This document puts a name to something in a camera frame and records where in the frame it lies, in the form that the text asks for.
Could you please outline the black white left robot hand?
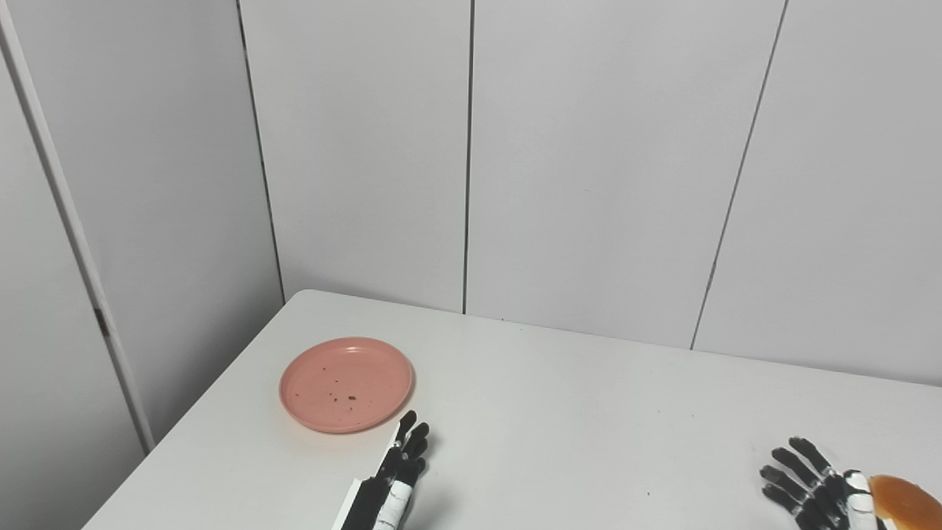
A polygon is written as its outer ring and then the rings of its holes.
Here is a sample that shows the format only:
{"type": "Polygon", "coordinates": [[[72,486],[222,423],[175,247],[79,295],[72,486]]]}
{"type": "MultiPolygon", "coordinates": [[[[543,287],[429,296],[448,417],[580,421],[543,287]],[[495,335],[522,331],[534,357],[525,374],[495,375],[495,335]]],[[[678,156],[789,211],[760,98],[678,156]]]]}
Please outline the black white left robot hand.
{"type": "Polygon", "coordinates": [[[333,529],[400,529],[427,467],[430,426],[410,410],[398,420],[377,472],[351,484],[333,529]]]}

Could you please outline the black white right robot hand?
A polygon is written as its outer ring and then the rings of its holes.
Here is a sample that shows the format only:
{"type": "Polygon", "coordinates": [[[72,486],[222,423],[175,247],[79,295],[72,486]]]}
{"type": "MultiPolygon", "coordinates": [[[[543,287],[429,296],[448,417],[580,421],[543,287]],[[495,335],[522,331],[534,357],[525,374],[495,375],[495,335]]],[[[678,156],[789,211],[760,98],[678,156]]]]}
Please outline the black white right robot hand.
{"type": "Polygon", "coordinates": [[[791,437],[771,450],[774,465],[759,470],[763,495],[787,511],[800,529],[896,529],[878,514],[876,476],[838,472],[814,443],[791,437]]]}

